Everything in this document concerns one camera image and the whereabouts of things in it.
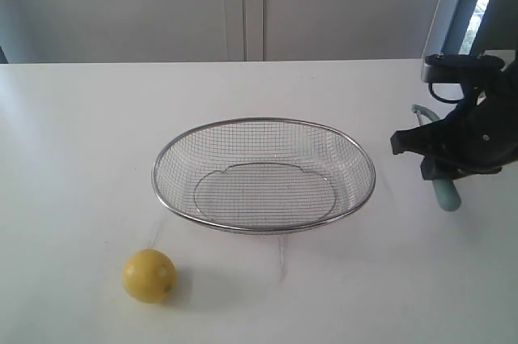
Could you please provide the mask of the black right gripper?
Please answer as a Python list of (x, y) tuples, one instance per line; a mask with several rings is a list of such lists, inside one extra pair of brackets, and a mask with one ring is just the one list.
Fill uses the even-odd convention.
[[(517, 73), (491, 79), (464, 76), (459, 117), (397, 130), (390, 138), (394, 155), (422, 155), (424, 180), (459, 180), (471, 174), (497, 174), (517, 161)], [(442, 162), (455, 162), (454, 166)]]

